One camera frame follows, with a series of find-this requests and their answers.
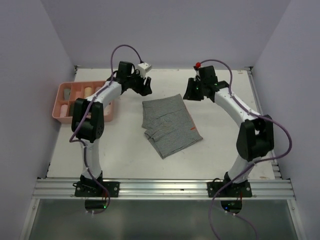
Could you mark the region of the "plain grey underwear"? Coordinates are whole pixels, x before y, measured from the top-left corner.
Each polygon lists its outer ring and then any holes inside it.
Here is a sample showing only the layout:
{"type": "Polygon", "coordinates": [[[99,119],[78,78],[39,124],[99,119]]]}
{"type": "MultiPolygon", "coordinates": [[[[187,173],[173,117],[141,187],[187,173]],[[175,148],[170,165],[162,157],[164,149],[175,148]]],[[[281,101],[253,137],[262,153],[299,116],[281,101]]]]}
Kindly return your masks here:
{"type": "Polygon", "coordinates": [[[69,101],[70,99],[70,94],[71,94],[71,89],[70,88],[65,88],[63,90],[63,100],[64,101],[69,101]]]}

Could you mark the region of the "grey striped underwear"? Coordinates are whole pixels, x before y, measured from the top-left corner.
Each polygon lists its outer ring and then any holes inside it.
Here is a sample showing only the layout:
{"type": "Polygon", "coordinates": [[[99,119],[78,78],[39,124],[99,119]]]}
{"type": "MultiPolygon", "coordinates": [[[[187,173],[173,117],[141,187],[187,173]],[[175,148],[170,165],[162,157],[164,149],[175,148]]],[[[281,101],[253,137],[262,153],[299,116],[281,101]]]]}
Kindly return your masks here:
{"type": "Polygon", "coordinates": [[[142,128],[162,159],[203,140],[180,94],[143,101],[142,128]]]}

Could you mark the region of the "beige navy-trimmed underwear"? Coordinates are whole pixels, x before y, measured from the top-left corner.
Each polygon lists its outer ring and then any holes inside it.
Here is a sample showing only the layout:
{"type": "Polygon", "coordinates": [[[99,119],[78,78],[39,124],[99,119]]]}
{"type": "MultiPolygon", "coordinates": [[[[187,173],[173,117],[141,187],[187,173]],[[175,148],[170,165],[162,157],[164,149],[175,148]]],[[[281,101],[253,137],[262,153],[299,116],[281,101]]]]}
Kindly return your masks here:
{"type": "Polygon", "coordinates": [[[84,98],[88,98],[93,94],[93,88],[91,86],[85,87],[84,88],[84,98]]]}

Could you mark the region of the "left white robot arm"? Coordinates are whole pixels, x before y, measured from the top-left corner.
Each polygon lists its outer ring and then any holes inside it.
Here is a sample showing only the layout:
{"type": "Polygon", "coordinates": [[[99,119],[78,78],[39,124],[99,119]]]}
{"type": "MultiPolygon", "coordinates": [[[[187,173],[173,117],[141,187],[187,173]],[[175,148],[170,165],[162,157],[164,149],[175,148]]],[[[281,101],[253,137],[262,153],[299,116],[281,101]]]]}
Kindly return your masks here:
{"type": "Polygon", "coordinates": [[[82,147],[83,172],[79,181],[80,190],[85,190],[95,197],[107,192],[99,158],[99,141],[105,128],[104,109],[128,89],[141,96],[150,95],[151,78],[147,73],[151,69],[150,63],[134,65],[121,61],[117,70],[111,73],[98,91],[86,98],[75,100],[71,121],[72,136],[69,141],[78,142],[82,147]]]}

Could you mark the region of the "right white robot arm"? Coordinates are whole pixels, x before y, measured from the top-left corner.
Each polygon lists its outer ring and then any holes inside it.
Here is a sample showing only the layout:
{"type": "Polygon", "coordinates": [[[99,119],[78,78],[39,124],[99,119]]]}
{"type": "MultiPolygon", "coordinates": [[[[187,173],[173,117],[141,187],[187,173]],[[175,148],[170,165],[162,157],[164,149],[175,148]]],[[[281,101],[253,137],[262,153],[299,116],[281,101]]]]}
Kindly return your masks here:
{"type": "Polygon", "coordinates": [[[226,81],[219,81],[213,66],[196,63],[195,77],[188,79],[183,99],[202,101],[210,99],[221,107],[239,128],[236,150],[237,158],[223,181],[213,180],[209,195],[232,197],[248,188],[248,176],[256,161],[266,156],[274,148],[274,128],[271,117],[260,115],[244,104],[232,92],[226,81]]]}

